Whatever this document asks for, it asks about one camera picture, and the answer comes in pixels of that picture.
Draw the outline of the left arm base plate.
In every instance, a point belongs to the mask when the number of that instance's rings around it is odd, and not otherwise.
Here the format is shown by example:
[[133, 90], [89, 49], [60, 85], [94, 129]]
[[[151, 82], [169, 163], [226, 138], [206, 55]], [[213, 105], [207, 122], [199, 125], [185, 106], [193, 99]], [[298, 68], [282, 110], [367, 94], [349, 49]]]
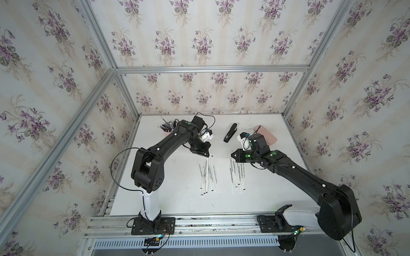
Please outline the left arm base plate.
[[131, 235], [173, 235], [175, 232], [176, 218], [158, 217], [149, 221], [137, 217], [131, 226]]

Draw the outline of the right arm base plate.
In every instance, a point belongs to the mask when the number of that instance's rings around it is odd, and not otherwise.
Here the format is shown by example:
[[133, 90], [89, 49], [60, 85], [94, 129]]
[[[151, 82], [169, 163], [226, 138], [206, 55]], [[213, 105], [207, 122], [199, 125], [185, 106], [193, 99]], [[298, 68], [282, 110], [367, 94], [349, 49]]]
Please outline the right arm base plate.
[[258, 215], [256, 217], [257, 223], [262, 233], [300, 233], [301, 226], [291, 226], [284, 219], [278, 215]]

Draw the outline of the eleventh straw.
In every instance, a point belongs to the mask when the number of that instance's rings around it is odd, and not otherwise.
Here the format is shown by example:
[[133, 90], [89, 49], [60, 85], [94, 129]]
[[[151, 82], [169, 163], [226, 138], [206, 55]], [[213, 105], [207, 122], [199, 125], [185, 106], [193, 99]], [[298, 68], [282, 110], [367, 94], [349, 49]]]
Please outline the eleventh straw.
[[218, 182], [218, 176], [217, 176], [217, 173], [216, 173], [216, 168], [215, 168], [215, 166], [213, 165], [212, 166], [212, 169], [213, 169], [213, 172], [214, 172], [214, 178], [215, 178], [215, 184], [216, 184], [216, 188], [217, 188], [217, 191], [220, 193], [220, 185], [219, 185], [219, 182]]

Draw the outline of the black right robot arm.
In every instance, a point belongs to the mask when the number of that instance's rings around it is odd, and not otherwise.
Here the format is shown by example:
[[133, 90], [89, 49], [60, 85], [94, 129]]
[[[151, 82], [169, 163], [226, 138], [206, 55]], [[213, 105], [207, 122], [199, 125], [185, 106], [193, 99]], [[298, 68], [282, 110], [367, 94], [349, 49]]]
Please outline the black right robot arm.
[[346, 185], [335, 185], [311, 174], [297, 165], [285, 153], [271, 150], [261, 134], [248, 137], [247, 149], [237, 149], [231, 158], [237, 163], [259, 164], [260, 170], [268, 170], [290, 181], [310, 196], [316, 209], [298, 209], [288, 206], [279, 210], [285, 222], [291, 226], [321, 229], [330, 238], [340, 241], [361, 222], [355, 194]]

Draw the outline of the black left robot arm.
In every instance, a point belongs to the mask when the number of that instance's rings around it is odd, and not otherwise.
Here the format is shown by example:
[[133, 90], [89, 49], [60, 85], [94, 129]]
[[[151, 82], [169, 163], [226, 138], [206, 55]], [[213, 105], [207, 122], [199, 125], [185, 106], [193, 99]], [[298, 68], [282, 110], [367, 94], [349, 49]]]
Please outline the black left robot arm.
[[161, 218], [161, 210], [157, 190], [164, 182], [164, 164], [168, 157], [180, 146], [188, 143], [189, 150], [195, 155], [209, 158], [211, 143], [202, 138], [201, 131], [207, 125], [203, 118], [194, 116], [191, 121], [181, 120], [176, 127], [159, 143], [136, 152], [131, 170], [131, 179], [143, 193], [142, 219], [157, 223]]

